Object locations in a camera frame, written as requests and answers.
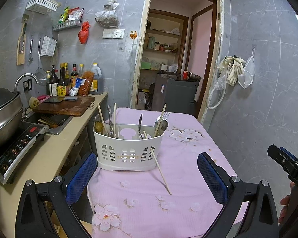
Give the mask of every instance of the fork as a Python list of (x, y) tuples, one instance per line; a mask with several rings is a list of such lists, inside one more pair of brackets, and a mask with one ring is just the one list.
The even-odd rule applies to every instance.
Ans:
[[(169, 117), (170, 113), (169, 112), (164, 112), (163, 115), (162, 115), (162, 120), (167, 120), (168, 117)], [(158, 126), (158, 123), (159, 123), (159, 120), (160, 120), (160, 115), (158, 116), (158, 118), (156, 119), (155, 123), (154, 123), (154, 128), (156, 129), (157, 126)]]

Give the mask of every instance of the red button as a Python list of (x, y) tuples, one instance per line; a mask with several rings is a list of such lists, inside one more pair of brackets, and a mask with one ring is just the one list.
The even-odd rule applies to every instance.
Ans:
[(32, 129), (30, 129), (30, 132), (34, 132), (36, 129), (36, 127), (33, 127)]

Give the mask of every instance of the wooden door frame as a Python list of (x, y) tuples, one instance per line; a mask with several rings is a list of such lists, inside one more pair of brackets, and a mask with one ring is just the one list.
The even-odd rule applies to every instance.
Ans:
[[(211, 2), (215, 2), (213, 14), (217, 16), (217, 20), (214, 23), (215, 25), (215, 41), (214, 41), (214, 49), (209, 49), (209, 54), (212, 54), (211, 65), (210, 65), (210, 74), (206, 78), (203, 79), (202, 87), (205, 89), (204, 96), (202, 98), (202, 101), (199, 101), (201, 103), (200, 111), (198, 113), (198, 121), (200, 123), (203, 122), (205, 113), (207, 111), (207, 98), (208, 94), (211, 88), (211, 85), (214, 81), (214, 77), (216, 74), (216, 65), (220, 62), (220, 47), (223, 41), (223, 35), (224, 35), (224, 4), (223, 0), (209, 0)], [(142, 12), (142, 19), (140, 23), (140, 31), (139, 31), (139, 39), (137, 42), (137, 48), (136, 48), (136, 58), (135, 58), (135, 69), (134, 69), (134, 78), (133, 82), (131, 83), (131, 99), (130, 99), (130, 107), (136, 108), (137, 103), (137, 94), (138, 94), (138, 85), (139, 85), (139, 76), (140, 76), (140, 64), (141, 64), (141, 58), (142, 58), (142, 51), (143, 51), (143, 40), (145, 38), (145, 29), (147, 25), (147, 19), (149, 14), (149, 7), (150, 7), (151, 0), (145, 0), (145, 4), (143, 7)]]
[(196, 14), (194, 14), (191, 17), (191, 26), (190, 26), (190, 34), (189, 34), (189, 43), (188, 43), (188, 51), (187, 51), (187, 58), (186, 58), (186, 64), (184, 67), (184, 70), (187, 71), (188, 70), (188, 63), (189, 63), (189, 57), (190, 57), (190, 52), (191, 52), (191, 45), (192, 45), (192, 35), (193, 35), (193, 21), (195, 18), (201, 16), (202, 14), (208, 12), (209, 10), (213, 9), (213, 4), (207, 6), (206, 8), (204, 8), (203, 10), (200, 10), (199, 12), (197, 12)]
[(183, 27), (182, 27), (182, 31), (181, 31), (181, 44), (180, 44), (179, 58), (178, 58), (178, 70), (177, 70), (177, 73), (181, 73), (182, 63), (183, 63), (183, 58), (184, 58), (184, 50), (185, 50), (185, 46), (186, 46), (189, 17), (183, 16), (180, 14), (176, 14), (176, 13), (172, 13), (172, 12), (156, 10), (156, 9), (149, 9), (149, 13), (165, 15), (165, 16), (183, 20)]

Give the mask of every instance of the metal bowl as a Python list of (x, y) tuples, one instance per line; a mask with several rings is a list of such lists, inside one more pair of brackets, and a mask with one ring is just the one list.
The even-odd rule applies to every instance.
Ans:
[(192, 79), (192, 80), (195, 80), (195, 81), (202, 80), (202, 77), (201, 76), (196, 75), (196, 74), (194, 74), (192, 72), (189, 72), (188, 77), (189, 77), (189, 79)]
[(0, 107), (0, 146), (15, 133), (22, 116), (20, 92), (9, 103)]

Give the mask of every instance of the red cup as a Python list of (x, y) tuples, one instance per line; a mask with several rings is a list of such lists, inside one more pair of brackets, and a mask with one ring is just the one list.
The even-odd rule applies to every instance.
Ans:
[(186, 80), (188, 78), (189, 72), (183, 71), (183, 79)]

